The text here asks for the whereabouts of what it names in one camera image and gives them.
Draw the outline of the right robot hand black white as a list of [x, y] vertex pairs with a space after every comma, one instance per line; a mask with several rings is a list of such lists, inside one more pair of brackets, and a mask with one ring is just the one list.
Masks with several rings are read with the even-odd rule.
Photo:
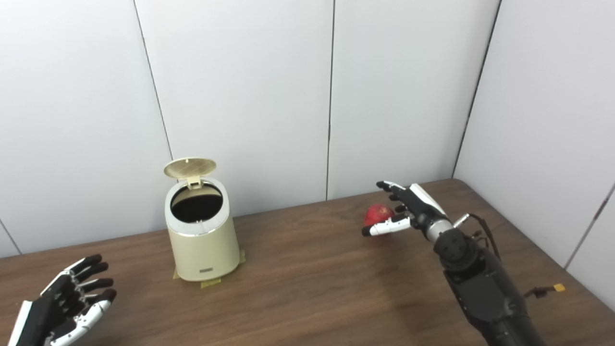
[[385, 221], [364, 226], [362, 236], [380, 236], [414, 228], [435, 243], [441, 234], [455, 227], [442, 207], [419, 184], [404, 187], [382, 180], [376, 186], [390, 193], [390, 200], [401, 202], [401, 210]]

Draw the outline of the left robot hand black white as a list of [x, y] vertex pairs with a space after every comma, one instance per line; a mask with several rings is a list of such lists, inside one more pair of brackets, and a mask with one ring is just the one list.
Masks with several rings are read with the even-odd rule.
[[35, 300], [22, 302], [9, 346], [72, 346], [99, 322], [117, 292], [112, 278], [95, 274], [109, 269], [101, 254], [66, 267]]

